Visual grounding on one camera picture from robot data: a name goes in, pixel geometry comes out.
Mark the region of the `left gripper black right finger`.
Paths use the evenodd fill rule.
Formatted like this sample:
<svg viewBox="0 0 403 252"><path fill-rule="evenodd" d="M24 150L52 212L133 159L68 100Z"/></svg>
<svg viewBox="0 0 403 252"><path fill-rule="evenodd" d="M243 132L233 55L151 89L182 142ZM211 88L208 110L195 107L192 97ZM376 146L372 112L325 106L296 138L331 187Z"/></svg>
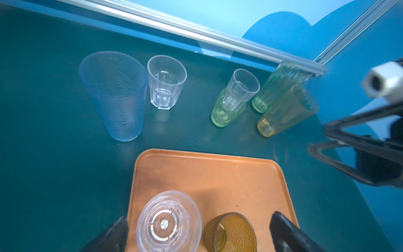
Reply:
<svg viewBox="0 0 403 252"><path fill-rule="evenodd" d="M270 232L276 252L325 252L314 240L278 211L272 215Z"/></svg>

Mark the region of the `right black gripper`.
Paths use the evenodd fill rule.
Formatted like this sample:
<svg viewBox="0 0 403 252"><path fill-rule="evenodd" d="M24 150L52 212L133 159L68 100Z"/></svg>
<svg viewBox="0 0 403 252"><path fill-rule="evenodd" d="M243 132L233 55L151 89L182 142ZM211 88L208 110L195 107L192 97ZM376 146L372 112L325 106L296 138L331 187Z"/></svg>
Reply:
<svg viewBox="0 0 403 252"><path fill-rule="evenodd" d="M403 187L402 161L379 155L403 155L401 101L328 122L324 135L338 142L312 144L308 147L310 156L361 184Z"/></svg>

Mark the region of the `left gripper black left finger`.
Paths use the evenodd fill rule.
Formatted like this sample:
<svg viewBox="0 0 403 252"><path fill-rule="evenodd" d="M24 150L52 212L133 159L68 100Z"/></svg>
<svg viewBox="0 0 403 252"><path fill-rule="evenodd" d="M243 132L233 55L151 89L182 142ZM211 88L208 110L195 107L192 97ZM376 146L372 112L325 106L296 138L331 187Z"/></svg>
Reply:
<svg viewBox="0 0 403 252"><path fill-rule="evenodd" d="M82 248L80 252L124 252L128 234L127 217L121 216Z"/></svg>

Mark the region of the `dark amber textured cup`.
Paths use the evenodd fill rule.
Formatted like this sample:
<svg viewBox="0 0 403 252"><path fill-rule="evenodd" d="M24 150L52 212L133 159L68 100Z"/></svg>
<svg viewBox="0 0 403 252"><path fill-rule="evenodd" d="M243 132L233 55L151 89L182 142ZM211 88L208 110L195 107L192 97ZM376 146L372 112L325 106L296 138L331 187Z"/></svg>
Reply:
<svg viewBox="0 0 403 252"><path fill-rule="evenodd" d="M203 231L209 252L256 252L257 237L251 223L239 213L227 213L210 220Z"/></svg>

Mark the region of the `orange plastic tray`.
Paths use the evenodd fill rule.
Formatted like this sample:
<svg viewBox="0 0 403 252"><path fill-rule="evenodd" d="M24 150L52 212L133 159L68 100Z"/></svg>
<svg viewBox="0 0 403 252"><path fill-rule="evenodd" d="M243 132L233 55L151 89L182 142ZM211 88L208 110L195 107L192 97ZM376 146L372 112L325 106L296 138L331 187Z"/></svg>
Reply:
<svg viewBox="0 0 403 252"><path fill-rule="evenodd" d="M297 223L281 167L273 160L199 152L149 149L134 166L128 209L128 252L136 252L139 216L154 196L180 191L197 205L202 224L237 212L252 224L258 251L274 251L269 231L271 217L280 212Z"/></svg>

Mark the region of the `green clear cup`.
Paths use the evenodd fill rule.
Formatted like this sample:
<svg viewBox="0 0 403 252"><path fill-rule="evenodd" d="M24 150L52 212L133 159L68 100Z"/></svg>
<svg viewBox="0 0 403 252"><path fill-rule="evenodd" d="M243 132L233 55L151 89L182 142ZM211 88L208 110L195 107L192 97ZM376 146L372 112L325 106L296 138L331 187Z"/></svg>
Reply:
<svg viewBox="0 0 403 252"><path fill-rule="evenodd" d="M221 91L211 113L212 123L223 128L238 118L246 109L243 95L231 88Z"/></svg>

